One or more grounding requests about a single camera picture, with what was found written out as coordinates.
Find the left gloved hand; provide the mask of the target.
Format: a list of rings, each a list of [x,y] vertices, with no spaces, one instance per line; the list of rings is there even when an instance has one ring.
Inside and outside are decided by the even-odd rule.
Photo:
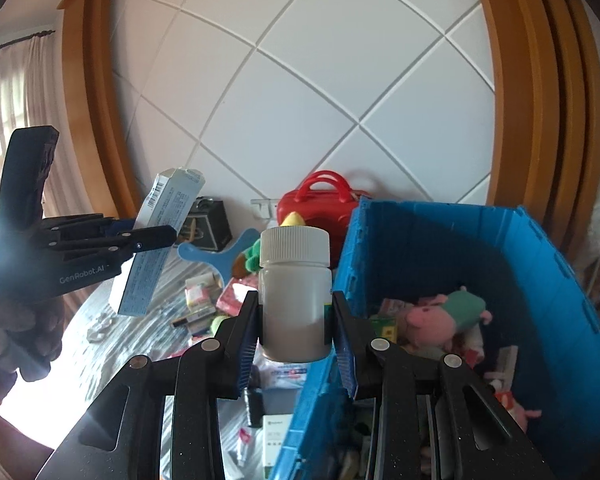
[[[61,352],[64,298],[37,302],[0,300],[0,372],[18,372],[26,382],[50,374]]]

